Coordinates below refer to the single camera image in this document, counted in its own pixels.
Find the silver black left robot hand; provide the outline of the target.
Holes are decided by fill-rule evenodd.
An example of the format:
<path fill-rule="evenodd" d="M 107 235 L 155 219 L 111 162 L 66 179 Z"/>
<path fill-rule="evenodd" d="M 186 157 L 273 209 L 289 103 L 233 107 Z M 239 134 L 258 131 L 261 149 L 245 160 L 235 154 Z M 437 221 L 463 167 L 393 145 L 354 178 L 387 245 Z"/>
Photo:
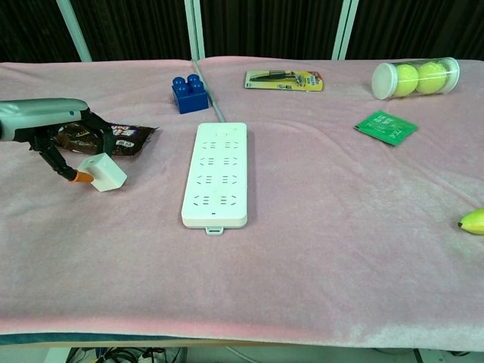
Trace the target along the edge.
<path fill-rule="evenodd" d="M 81 123 L 96 135 L 96 151 L 111 155 L 116 143 L 111 125 L 93 113 L 88 104 L 74 98 L 37 98 L 1 102 L 1 140 L 27 142 L 46 163 L 70 182 L 88 179 L 68 166 L 54 144 L 61 128 Z"/>

